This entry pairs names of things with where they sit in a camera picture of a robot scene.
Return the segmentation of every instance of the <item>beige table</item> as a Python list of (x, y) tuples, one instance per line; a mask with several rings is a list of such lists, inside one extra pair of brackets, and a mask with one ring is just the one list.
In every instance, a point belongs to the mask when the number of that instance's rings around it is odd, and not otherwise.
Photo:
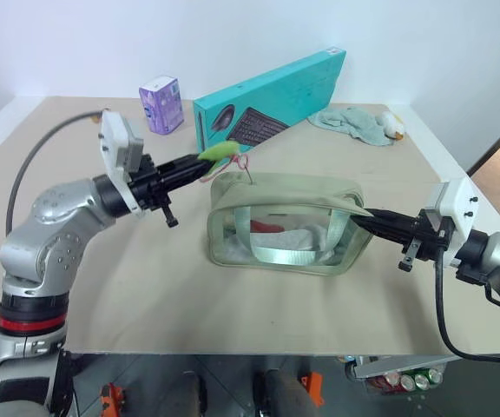
[[(0, 147), (0, 244), (15, 173), (31, 146), (62, 119), (109, 107), (143, 121), (135, 99), (46, 99)], [(171, 135), (146, 130), (156, 163), (196, 152), (190, 104)], [(366, 106), (379, 112), (382, 106)], [(21, 187), (15, 221), (58, 182), (104, 172), (98, 127), (77, 123), (42, 149)], [(302, 122), (249, 152), (253, 171), (332, 175), (358, 181), (366, 207), (415, 215), (439, 181), (411, 138), (368, 146)], [(98, 235), (84, 256), (69, 306), (68, 348), (78, 352), (441, 354), (433, 267), (397, 268), (400, 247), (374, 238), (338, 277), (220, 268), (207, 259), (209, 184), (172, 193), (180, 226), (163, 214), (126, 217)], [(0, 286), (2, 269), (0, 267)], [(445, 273), (452, 340), (476, 353), (500, 352), (500, 309), (481, 288)]]

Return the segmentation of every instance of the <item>green strap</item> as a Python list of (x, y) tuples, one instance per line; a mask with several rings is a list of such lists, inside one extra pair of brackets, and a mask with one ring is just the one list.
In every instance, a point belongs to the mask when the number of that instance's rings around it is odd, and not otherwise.
[(310, 265), (324, 254), (332, 251), (345, 231), (349, 215), (341, 210), (331, 210), (327, 229), (326, 246), (323, 250), (290, 250), (254, 246), (250, 238), (251, 207), (240, 207), (234, 210), (236, 235), (259, 261), (280, 265)]

